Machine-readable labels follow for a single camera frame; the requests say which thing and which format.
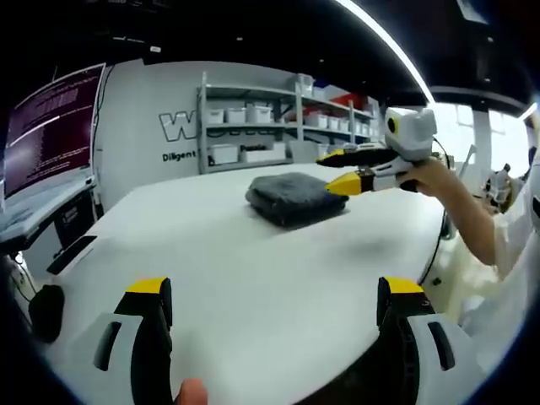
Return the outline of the person's left hand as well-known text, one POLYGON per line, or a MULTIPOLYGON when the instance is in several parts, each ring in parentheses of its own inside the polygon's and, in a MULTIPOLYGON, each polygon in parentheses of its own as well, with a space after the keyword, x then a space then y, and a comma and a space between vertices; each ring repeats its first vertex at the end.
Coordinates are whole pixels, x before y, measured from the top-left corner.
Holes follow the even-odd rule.
POLYGON ((180 386, 175 405, 208 405, 208 391, 198 378, 185 379, 180 386))

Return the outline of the person's right hand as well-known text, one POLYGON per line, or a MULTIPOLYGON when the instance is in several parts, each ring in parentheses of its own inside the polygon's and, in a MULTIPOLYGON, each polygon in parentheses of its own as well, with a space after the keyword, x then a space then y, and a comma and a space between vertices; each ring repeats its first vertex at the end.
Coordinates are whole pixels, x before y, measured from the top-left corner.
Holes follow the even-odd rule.
POLYGON ((435 158, 418 162, 405 173, 396 175, 400 185, 406 181, 416 181, 419 192, 438 199, 444 196, 452 177, 453 173, 435 158))

